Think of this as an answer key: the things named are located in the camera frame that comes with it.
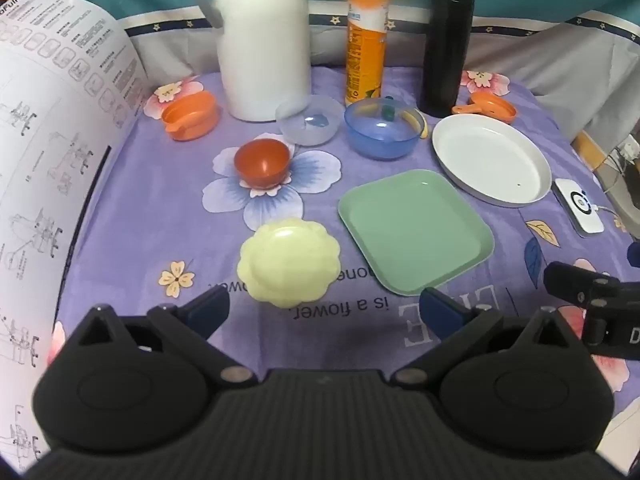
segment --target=ribbed black surface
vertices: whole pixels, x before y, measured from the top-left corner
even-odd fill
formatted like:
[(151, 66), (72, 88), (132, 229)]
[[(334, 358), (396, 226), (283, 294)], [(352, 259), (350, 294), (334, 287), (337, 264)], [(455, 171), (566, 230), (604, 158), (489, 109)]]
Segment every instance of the ribbed black surface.
[(443, 424), (427, 397), (385, 386), (376, 372), (288, 370), (273, 372), (264, 384), (250, 390), (224, 393), (196, 430), (163, 449), (122, 458), (57, 450), (44, 457), (26, 477), (37, 480), (622, 478), (596, 454), (554, 462), (524, 462), (476, 449)]

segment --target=yellow scalloped plate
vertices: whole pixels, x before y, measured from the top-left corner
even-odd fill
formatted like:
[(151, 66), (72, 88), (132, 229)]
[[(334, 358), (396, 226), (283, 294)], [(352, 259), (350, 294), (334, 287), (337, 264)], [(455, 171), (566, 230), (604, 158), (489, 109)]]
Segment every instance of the yellow scalloped plate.
[(339, 255), (322, 224), (287, 218), (263, 225), (242, 244), (238, 278), (254, 300), (292, 308), (324, 296), (340, 273)]

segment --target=white thermos jug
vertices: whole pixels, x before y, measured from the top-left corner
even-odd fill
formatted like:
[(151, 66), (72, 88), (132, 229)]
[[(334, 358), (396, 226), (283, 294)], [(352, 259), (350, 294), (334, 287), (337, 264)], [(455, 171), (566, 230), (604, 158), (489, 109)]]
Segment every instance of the white thermos jug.
[(308, 0), (196, 0), (221, 28), (218, 62), (229, 113), (273, 121), (276, 108), (310, 93)]

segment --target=blue transparent bowl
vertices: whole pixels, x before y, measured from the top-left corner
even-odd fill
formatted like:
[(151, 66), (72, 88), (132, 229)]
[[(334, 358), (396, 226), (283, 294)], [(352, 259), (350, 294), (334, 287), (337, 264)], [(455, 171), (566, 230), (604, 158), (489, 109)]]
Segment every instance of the blue transparent bowl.
[(418, 110), (392, 99), (362, 99), (344, 113), (352, 149), (377, 160), (393, 160), (411, 153), (424, 130)]

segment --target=red bowl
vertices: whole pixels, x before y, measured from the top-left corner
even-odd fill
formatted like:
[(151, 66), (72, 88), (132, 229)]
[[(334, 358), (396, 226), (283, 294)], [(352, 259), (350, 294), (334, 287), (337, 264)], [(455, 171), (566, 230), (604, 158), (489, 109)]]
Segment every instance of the red bowl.
[(256, 139), (236, 152), (234, 165), (240, 177), (254, 189), (269, 189), (287, 176), (290, 153), (283, 142)]

